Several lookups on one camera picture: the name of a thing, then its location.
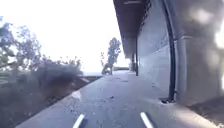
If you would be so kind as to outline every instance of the concrete wall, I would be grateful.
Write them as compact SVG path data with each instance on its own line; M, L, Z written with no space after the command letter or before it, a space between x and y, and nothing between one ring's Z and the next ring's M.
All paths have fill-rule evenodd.
M139 76L163 86L168 93L170 56L165 16L160 0L151 0L144 25L137 39Z
M192 105L223 95L224 1L166 3L176 39L178 101Z

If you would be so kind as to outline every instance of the road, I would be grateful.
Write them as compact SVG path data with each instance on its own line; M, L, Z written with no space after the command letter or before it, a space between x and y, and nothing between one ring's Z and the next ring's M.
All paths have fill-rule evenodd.
M159 98L165 96L162 85L118 73L74 92L17 128L72 128L80 114L85 115L82 128L145 128L141 112L158 128L215 128L185 107L162 104Z

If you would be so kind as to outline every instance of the white sky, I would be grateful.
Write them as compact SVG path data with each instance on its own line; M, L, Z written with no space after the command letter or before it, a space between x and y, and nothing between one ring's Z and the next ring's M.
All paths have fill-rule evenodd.
M100 52L120 40L113 0L0 0L5 21L27 25L52 59L81 57L85 71L101 70ZM118 59L124 66L124 55Z

